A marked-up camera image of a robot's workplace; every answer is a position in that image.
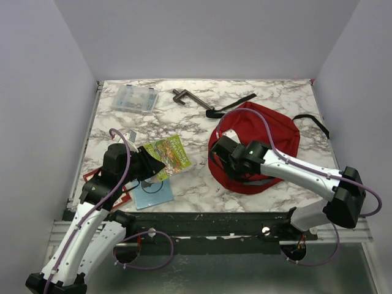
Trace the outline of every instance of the white wall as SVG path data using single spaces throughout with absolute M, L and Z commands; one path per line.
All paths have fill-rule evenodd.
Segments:
M 392 1 L 361 0 L 315 81 L 340 166 L 383 199 L 368 221 L 392 288 Z M 367 195 L 364 211 L 375 208 Z
M 52 0 L 0 9 L 0 292 L 29 293 L 64 208 L 96 82 Z
M 358 0 L 55 0 L 98 80 L 314 78 Z

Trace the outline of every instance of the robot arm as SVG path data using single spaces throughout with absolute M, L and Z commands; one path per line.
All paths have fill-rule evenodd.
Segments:
M 318 167 L 290 158 L 282 152 L 282 157 L 279 157 L 270 145 L 258 141 L 244 146 L 239 142 L 234 130 L 226 131 L 211 152 L 220 159 L 225 172 L 233 179 L 246 175 L 272 176 L 297 184 L 321 196 L 323 200 L 290 210 L 290 225 L 294 229 L 305 232 L 311 227 L 330 222 L 345 228 L 355 228 L 366 193 L 358 186 L 331 178 L 342 177 L 361 184 L 360 175 L 354 168 L 346 167 L 344 171 L 340 171 Z M 292 164 L 293 162 L 302 167 L 297 167 Z M 320 176 L 310 170 L 317 170 L 328 176 Z
M 121 196 L 121 186 L 135 179 L 139 181 L 148 179 L 165 167 L 165 164 L 151 157 L 144 147 L 139 147 L 137 152 L 130 152 L 132 169 L 129 170 L 120 188 L 79 225 L 79 221 L 119 183 L 124 174 L 126 156 L 124 144 L 112 144 L 108 147 L 103 166 L 83 186 L 81 202 L 58 250 L 41 273 L 31 274 L 26 281 L 30 291 L 36 294 L 86 293 L 85 283 L 90 274 L 114 246 L 124 239 L 127 230 L 131 235 L 135 233 L 135 218 L 122 211 L 116 211 L 110 215 L 109 222 L 99 236 L 91 242 L 99 225 L 109 215 L 114 202 Z M 61 263 L 57 270 L 53 271 L 60 255 L 63 255 Z

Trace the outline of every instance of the book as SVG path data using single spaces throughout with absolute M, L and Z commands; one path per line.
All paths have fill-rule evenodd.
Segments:
M 192 164 L 178 135 L 152 142 L 144 147 L 153 158 L 166 165 L 156 175 L 158 181 L 164 181 Z

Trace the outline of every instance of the white marble surface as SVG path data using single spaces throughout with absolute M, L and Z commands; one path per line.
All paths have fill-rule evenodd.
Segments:
M 153 87 L 160 91 L 159 100 L 150 115 L 121 112 L 111 103 L 120 85 Z M 242 195 L 224 189 L 210 174 L 207 164 L 208 140 L 218 120 L 205 117 L 205 109 L 190 99 L 186 106 L 173 101 L 173 89 L 188 89 L 208 104 L 220 109 L 248 94 L 256 93 L 251 101 L 289 117 L 300 113 L 319 116 L 310 82 L 297 81 L 216 81 L 216 80 L 146 80 L 106 81 L 83 161 L 81 175 L 102 165 L 104 152 L 113 143 L 108 130 L 137 132 L 136 145 L 178 134 L 192 166 L 170 178 L 175 200 L 143 211 L 158 212 L 218 212 L 218 211 L 286 211 L 319 199 L 306 189 L 281 182 L 255 195 Z M 330 146 L 324 134 L 310 119 L 295 121 L 301 133 L 298 158 L 324 167 L 335 167 Z M 79 177 L 74 205 L 84 184 Z M 120 209 L 135 211 L 129 202 Z

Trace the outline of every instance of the blue card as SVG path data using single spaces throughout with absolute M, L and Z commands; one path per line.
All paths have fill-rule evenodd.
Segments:
M 133 195 L 137 210 L 174 200 L 169 179 L 153 184 L 142 181 L 140 185 L 133 190 Z

